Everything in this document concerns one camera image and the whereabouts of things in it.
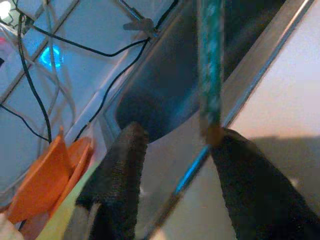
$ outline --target green pcb strip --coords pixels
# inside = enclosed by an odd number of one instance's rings
[[[220,125],[224,21],[221,0],[198,0],[200,117],[205,127]]]

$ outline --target stainless steel sink basin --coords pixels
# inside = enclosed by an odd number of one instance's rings
[[[225,127],[312,3],[287,0],[278,12],[284,0],[273,2],[264,8],[264,1],[227,1],[226,17],[232,21],[227,19],[225,25]],[[158,40],[119,85],[99,117],[107,146],[132,121],[149,133],[136,226],[138,239],[148,233],[203,146],[198,116],[194,114],[198,110],[196,1],[184,1],[171,16]]]
[[[121,129],[140,123],[150,142],[198,109],[196,7],[188,4],[132,76],[116,110]]]

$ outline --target black cable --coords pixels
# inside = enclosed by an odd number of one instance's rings
[[[103,105],[105,104],[105,101],[107,99],[107,95],[110,91],[110,89],[112,88],[112,86],[115,84],[115,82],[117,81],[117,79],[122,75],[124,74],[129,68],[131,68],[132,65],[134,65],[138,60],[139,58],[141,57],[143,51],[145,50],[146,46],[147,46],[147,43],[149,42],[150,38],[147,38],[144,40],[144,44],[138,54],[138,56],[125,68],[123,69],[114,79],[113,81],[111,82],[111,84],[109,85],[109,87],[107,88],[107,90],[105,91],[104,95],[103,95],[103,99],[102,99],[102,102],[98,108],[98,110],[95,112],[95,114],[90,118],[89,122],[83,126],[83,128],[81,128],[80,132],[78,133],[78,135],[76,136],[75,140],[74,141],[77,141],[79,139],[79,137],[81,136],[82,132],[86,129],[86,127],[95,119],[95,117],[99,114],[99,112],[101,111]]]
[[[6,110],[8,113],[13,114],[13,115],[15,115],[16,117],[20,118],[20,119],[23,121],[23,123],[26,125],[26,127],[27,127],[34,135],[36,135],[37,137],[39,137],[39,138],[41,138],[41,139],[46,140],[47,142],[49,142],[49,140],[48,140],[47,138],[45,138],[45,137],[41,136],[40,134],[36,133],[36,132],[30,127],[30,125],[27,123],[27,121],[26,121],[22,116],[20,116],[19,114],[11,111],[10,109],[8,109],[8,108],[6,108],[5,106],[3,106],[2,104],[0,104],[0,108],[3,108],[3,109]]]
[[[3,21],[1,18],[0,18],[0,23],[6,25],[6,26],[9,26],[8,23],[6,23],[5,21]]]
[[[169,13],[172,11],[172,9],[174,9],[174,7],[178,4],[179,0],[174,0],[173,3],[171,3],[170,7],[168,8],[167,11],[165,11],[165,13],[160,17],[157,25],[155,26],[155,29],[159,29],[159,27],[161,26],[161,24],[164,22],[164,20],[167,18],[167,16],[169,15]]]
[[[18,2],[19,2],[19,0],[12,0],[12,2],[13,2],[13,4],[14,4],[14,6],[15,6],[15,8],[17,8],[18,7]]]
[[[8,12],[8,15],[10,17],[10,21],[8,22],[8,25],[12,26],[12,23],[14,22],[14,18],[12,17],[12,15]]]
[[[165,13],[160,17],[155,29],[159,29],[159,27],[161,26],[161,24],[164,22],[164,20],[166,19],[166,17],[169,15],[169,13],[172,11],[172,9],[178,4],[178,0],[174,0],[173,3],[170,5],[170,7],[168,8],[167,11],[165,11]],[[90,118],[89,122],[83,126],[83,128],[81,128],[80,132],[78,133],[78,135],[76,136],[75,140],[74,141],[77,141],[79,139],[79,137],[81,136],[81,134],[83,133],[83,131],[86,129],[86,127],[95,119],[95,117],[99,114],[99,112],[101,111],[105,101],[106,101],[106,98],[107,98],[107,95],[111,89],[111,87],[113,86],[113,84],[117,81],[117,79],[124,73],[126,72],[133,64],[135,64],[139,58],[141,57],[148,41],[150,40],[150,38],[148,37],[144,43],[144,45],[142,46],[141,48],[141,51],[139,53],[139,55],[133,60],[132,63],[130,63],[124,70],[122,70],[114,79],[113,81],[111,82],[111,84],[109,85],[109,87],[107,88],[104,96],[103,96],[103,99],[102,99],[102,102],[98,108],[98,110],[95,112],[95,114]]]
[[[42,33],[42,34],[45,34],[45,35],[47,35],[47,36],[49,36],[49,37],[52,37],[52,38],[54,38],[54,39],[58,39],[58,40],[60,40],[60,41],[62,41],[62,42],[65,42],[65,43],[67,43],[67,44],[71,44],[71,45],[76,46],[76,47],[78,47],[78,48],[81,48],[81,49],[84,49],[84,50],[87,50],[87,51],[90,51],[90,52],[93,52],[93,53],[95,53],[95,54],[99,54],[99,55],[102,55],[102,56],[105,56],[105,57],[114,57],[114,56],[122,53],[123,51],[125,51],[125,50],[127,50],[127,49],[129,49],[129,48],[131,48],[131,47],[133,47],[133,46],[135,46],[135,45],[139,45],[139,44],[145,42],[145,40],[136,41],[136,42],[131,43],[130,45],[128,45],[128,46],[120,49],[119,51],[117,51],[117,52],[115,52],[115,53],[104,53],[104,52],[102,52],[102,51],[95,50],[95,49],[93,49],[93,48],[90,48],[90,47],[87,47],[87,46],[83,46],[83,45],[81,45],[81,44],[79,44],[79,43],[76,43],[76,42],[74,42],[74,41],[70,41],[70,40],[65,39],[65,38],[63,38],[63,37],[54,35],[54,34],[52,34],[52,33],[50,33],[50,32],[47,32],[47,31],[45,31],[45,30],[43,30],[43,29],[41,29],[41,28],[39,28],[39,27],[37,27],[37,26],[32,25],[31,27],[32,27],[33,29],[37,30],[38,32],[40,32],[40,33]]]
[[[47,128],[47,133],[48,133],[48,142],[51,143],[52,137],[51,137],[51,127],[50,127],[49,117],[48,117],[46,108],[45,108],[43,102],[41,101],[41,98],[39,97],[39,95],[37,93],[37,90],[36,90],[36,88],[34,86],[34,83],[32,82],[32,79],[31,79],[31,76],[30,76],[30,73],[29,73],[29,70],[28,70],[28,67],[27,67],[27,64],[26,64],[26,59],[25,59],[25,54],[24,54],[24,49],[23,49],[23,46],[22,46],[22,39],[21,39],[22,18],[23,18],[23,15],[20,14],[19,22],[18,22],[18,36],[17,36],[18,37],[19,55],[20,55],[20,58],[21,58],[21,63],[22,63],[22,67],[23,67],[23,70],[24,70],[24,74],[25,74],[26,79],[27,79],[27,81],[29,83],[30,89],[31,89],[35,99],[37,100],[37,102],[38,102],[38,104],[39,104],[39,106],[41,108],[42,114],[44,116],[45,123],[46,123],[46,128]]]

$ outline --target metal bracket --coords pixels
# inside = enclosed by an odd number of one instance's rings
[[[124,30],[144,31],[150,38],[158,37],[158,31],[155,29],[154,22],[150,18],[145,18],[134,7],[130,7],[124,0],[118,0],[124,10],[132,18],[132,22],[123,25]]]

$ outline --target blue led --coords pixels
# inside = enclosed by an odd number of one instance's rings
[[[196,160],[191,164],[191,166],[186,171],[182,179],[179,181],[177,187],[175,188],[174,194],[178,194],[188,184],[192,176],[194,176],[195,170],[199,167],[201,163],[203,163],[203,161],[206,160],[209,149],[210,147],[207,145],[201,150]]]
[[[53,46],[53,56],[54,56],[54,62],[55,62],[56,68],[59,68],[61,66],[61,62],[63,62],[63,60],[64,60],[63,57],[61,57],[60,55],[61,54],[60,54],[58,47]],[[41,54],[40,59],[45,65],[47,65],[49,67],[52,66],[51,65],[51,58],[50,58],[50,49],[48,46],[45,48],[45,50]]]

